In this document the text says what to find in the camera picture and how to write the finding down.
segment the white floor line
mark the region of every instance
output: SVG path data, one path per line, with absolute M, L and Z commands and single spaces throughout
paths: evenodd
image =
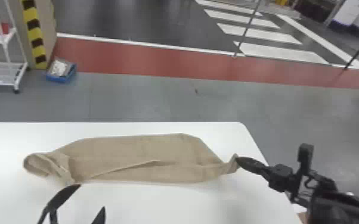
M 110 39 L 110 38 L 98 38 L 95 36 L 75 35 L 75 34 L 69 34 L 69 33 L 57 33 L 57 37 L 80 39 L 80 40 L 86 40 L 86 41 L 122 43 L 122 44 L 137 45 L 137 46 L 149 46 L 149 47 L 153 47 L 153 48 L 175 49 L 175 50 L 193 51 L 193 52 L 201 52 L 201 53 L 209 53 L 209 54 L 222 54 L 222 55 L 233 55 L 234 54 L 233 52 L 229 52 L 229 51 L 216 51 L 216 50 L 200 49 L 200 48 L 187 48 L 184 46 L 172 46 L 172 45 L 165 45 L 165 44 L 158 44 L 158 43 L 126 41 L 126 40 Z
M 230 21 L 235 21 L 235 22 L 240 22 L 240 23 L 248 23 L 250 20 L 250 18 L 247 16 L 223 13 L 223 12 L 214 11 L 214 10 L 205 10 L 205 11 L 210 17 L 221 18 L 223 20 L 230 20 Z M 254 18 L 252 20 L 252 24 L 257 25 L 257 26 L 267 26 L 267 27 L 279 29 L 279 27 L 272 21 L 263 20 L 261 18 Z
M 245 32 L 244 27 L 232 26 L 232 25 L 221 24 L 221 23 L 218 23 L 217 25 L 222 29 L 222 31 L 224 31 L 224 33 L 227 34 L 242 36 L 242 34 Z M 294 44 L 302 45 L 302 43 L 297 39 L 295 39 L 293 36 L 285 33 L 277 33 L 277 32 L 270 32 L 270 31 L 249 28 L 247 30 L 246 36 L 249 38 L 259 38 L 269 41 L 278 41 L 278 42 L 294 43 Z
M 302 61 L 309 63 L 318 63 L 318 64 L 329 64 L 326 60 L 321 58 L 315 52 L 311 51 L 301 51 L 295 49 L 287 48 L 278 48 L 274 46 L 264 46 L 252 43 L 243 43 L 241 44 L 241 51 L 245 55 L 255 56 L 255 57 L 264 57 L 264 58 L 274 58 L 290 61 Z
M 337 67 L 337 68 L 344 68 L 346 66 L 346 64 L 332 64 L 333 67 Z M 349 66 L 348 69 L 355 69 L 355 70 L 359 70 L 359 68 L 356 68 L 354 66 Z
M 212 2 L 212 1 L 206 1 L 206 0 L 196 0 L 196 2 L 199 3 L 199 5 L 205 5 L 205 6 L 210 6 L 210 7 L 214 7 L 214 8 L 222 8 L 223 10 L 231 10 L 231 11 L 235 11 L 235 12 L 239 12 L 239 13 L 253 14 L 253 10 L 250 8 L 238 7 L 238 6 L 234 6 L 234 5 L 228 5 L 228 4 L 224 4 L 224 3 Z
M 303 25 L 299 24 L 297 21 L 291 19 L 290 17 L 288 17 L 286 15 L 277 15 L 277 16 L 280 19 L 284 20 L 285 22 L 289 23 L 294 28 L 300 30 L 302 33 L 304 33 L 308 37 L 310 37 L 313 40 L 315 40 L 316 42 L 318 42 L 320 45 L 322 45 L 323 47 L 325 47 L 329 51 L 333 52 L 335 55 L 337 55 L 338 57 L 340 57 L 344 61 L 348 62 L 350 59 L 352 59 L 352 57 L 349 54 L 347 54 L 345 51 L 339 49 L 334 44 L 330 43 L 329 41 L 325 40 L 321 36 L 319 36 L 319 35 L 315 34 L 314 32 L 310 31 L 309 29 L 307 29 Z M 356 67 L 357 69 L 359 69 L 359 61 L 358 60 L 354 60 L 352 62 L 352 65 L 354 67 Z

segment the blue tray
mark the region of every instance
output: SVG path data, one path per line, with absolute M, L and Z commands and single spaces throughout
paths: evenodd
M 48 72 L 45 72 L 45 76 L 48 80 L 53 82 L 67 83 L 70 80 L 71 76 L 73 76 L 75 73 L 76 73 L 76 64 L 72 64 L 67 76 L 62 76 L 62 77 L 52 76 Z

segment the red floor stripe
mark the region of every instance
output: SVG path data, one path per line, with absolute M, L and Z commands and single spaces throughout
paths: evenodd
M 359 70 L 293 61 L 58 38 L 55 56 L 94 73 L 137 74 L 359 89 Z

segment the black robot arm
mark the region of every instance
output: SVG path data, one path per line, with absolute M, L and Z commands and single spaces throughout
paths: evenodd
M 338 191 L 335 181 L 317 174 L 311 169 L 313 145 L 302 144 L 298 151 L 299 169 L 296 173 L 291 167 L 278 164 L 266 166 L 249 157 L 239 157 L 236 162 L 243 169 L 261 175 L 268 186 L 278 192 L 288 192 L 291 203 L 308 209 L 308 224 L 347 224 L 359 223 L 359 197 Z M 310 199 L 299 193 L 302 180 L 312 191 Z

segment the beige cloth bag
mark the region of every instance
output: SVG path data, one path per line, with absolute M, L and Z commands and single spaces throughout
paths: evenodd
M 199 138 L 185 134 L 81 139 L 34 153 L 24 168 L 65 184 L 90 180 L 196 183 L 234 173 L 237 155 L 223 163 Z

